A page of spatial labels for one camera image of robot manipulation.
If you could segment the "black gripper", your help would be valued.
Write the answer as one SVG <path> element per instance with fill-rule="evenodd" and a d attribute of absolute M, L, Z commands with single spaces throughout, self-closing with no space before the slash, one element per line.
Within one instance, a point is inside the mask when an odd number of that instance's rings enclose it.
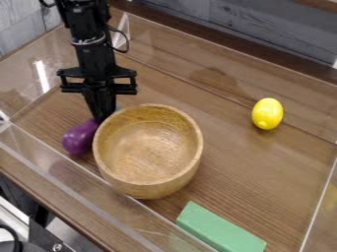
<path fill-rule="evenodd" d="M 59 69 L 61 88 L 65 93 L 83 93 L 93 116 L 98 122 L 117 111 L 115 95 L 135 95 L 137 72 L 118 65 L 114 46 L 105 41 L 73 42 L 79 65 Z M 97 98 L 99 88 L 111 93 L 103 94 L 103 112 Z"/>

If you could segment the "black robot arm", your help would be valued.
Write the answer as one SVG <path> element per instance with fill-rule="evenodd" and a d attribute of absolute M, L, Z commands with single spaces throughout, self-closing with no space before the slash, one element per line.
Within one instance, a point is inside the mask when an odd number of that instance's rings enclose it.
<path fill-rule="evenodd" d="M 137 72 L 118 65 L 115 52 L 127 53 L 114 47 L 114 28 L 109 0 L 53 0 L 47 7 L 55 7 L 70 29 L 71 45 L 75 48 L 78 66 L 59 69 L 61 89 L 65 93 L 83 94 L 87 106 L 98 122 L 103 122 L 117 111 L 119 95 L 137 95 Z"/>

